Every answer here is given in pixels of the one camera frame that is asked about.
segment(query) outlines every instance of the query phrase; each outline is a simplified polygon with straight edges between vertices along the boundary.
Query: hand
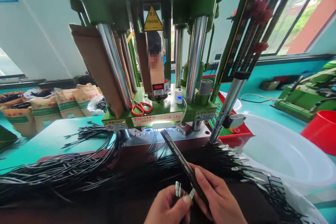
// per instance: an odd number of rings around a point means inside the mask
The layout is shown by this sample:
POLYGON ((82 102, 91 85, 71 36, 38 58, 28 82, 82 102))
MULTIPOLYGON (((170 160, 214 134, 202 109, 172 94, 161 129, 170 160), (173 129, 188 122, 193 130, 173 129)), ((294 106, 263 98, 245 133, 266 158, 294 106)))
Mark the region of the hand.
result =
POLYGON ((195 170, 197 182, 209 201, 211 213, 197 193, 195 194, 202 212, 216 224, 247 224, 225 181, 200 166, 189 164, 195 170))
POLYGON ((174 185, 161 190, 150 207, 145 224, 179 224, 190 210, 191 198, 186 195, 172 206, 174 196, 174 185))

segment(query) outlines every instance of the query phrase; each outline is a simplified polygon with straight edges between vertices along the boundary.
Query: brown paper sack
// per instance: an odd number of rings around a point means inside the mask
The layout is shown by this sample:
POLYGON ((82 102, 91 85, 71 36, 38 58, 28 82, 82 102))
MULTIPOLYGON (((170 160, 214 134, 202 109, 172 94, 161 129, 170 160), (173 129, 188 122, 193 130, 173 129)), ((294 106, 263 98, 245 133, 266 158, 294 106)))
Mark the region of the brown paper sack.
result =
POLYGON ((30 138, 37 134, 31 108, 5 108, 1 111, 21 136, 30 138))
POLYGON ((64 119, 84 117, 73 91, 78 89, 60 89, 55 91, 57 104, 64 119))
POLYGON ((34 98, 30 102, 38 133, 57 119, 62 119, 55 96, 34 98))
POLYGON ((87 107, 89 102, 99 95, 99 91, 96 85, 81 87, 80 89, 73 91, 72 94, 76 98, 76 101, 83 114, 87 117, 93 116, 87 107))

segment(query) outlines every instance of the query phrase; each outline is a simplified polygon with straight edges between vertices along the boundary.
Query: cardboard box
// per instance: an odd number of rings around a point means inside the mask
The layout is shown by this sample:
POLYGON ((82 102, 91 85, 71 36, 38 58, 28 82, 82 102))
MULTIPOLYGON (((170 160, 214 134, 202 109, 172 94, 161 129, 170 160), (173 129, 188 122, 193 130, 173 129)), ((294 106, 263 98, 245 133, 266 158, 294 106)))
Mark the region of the cardboard box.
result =
POLYGON ((119 118, 124 112, 122 97, 98 30, 94 26, 75 24, 70 24, 70 29, 86 67, 100 87, 109 108, 119 118))

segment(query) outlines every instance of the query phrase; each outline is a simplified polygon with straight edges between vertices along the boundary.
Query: black tool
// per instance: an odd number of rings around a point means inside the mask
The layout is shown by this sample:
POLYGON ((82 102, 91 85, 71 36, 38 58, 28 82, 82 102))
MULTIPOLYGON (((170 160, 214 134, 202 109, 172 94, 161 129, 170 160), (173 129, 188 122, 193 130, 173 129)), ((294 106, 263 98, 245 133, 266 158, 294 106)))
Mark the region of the black tool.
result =
POLYGON ((190 167, 186 159, 183 157, 182 153, 179 151, 179 149, 177 148, 172 138, 169 136, 168 132, 165 129, 161 131, 161 135, 163 139, 166 141, 173 155, 176 157, 178 163, 182 166, 185 174, 188 176, 188 179, 191 182, 192 186, 195 188, 197 194, 203 200, 203 202, 205 203, 205 205, 207 206, 209 210, 209 201, 206 198, 203 190, 201 189, 200 185, 198 184, 196 180, 195 172, 192 170, 192 168, 190 167))

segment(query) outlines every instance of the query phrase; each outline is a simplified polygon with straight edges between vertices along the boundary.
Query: black cable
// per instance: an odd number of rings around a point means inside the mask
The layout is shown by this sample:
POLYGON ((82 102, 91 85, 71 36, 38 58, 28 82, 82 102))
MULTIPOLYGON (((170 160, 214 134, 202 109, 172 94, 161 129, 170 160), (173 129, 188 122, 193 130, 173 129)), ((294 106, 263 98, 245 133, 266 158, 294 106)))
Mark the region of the black cable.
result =
POLYGON ((240 99, 240 100, 243 100, 243 101, 245 101, 245 102, 252 102, 252 103, 265 103, 265 102, 268 102, 268 101, 271 101, 271 100, 265 100, 265 101, 251 101, 251 100, 247 100, 247 99, 249 99, 249 98, 246 98, 246 99, 240 99))

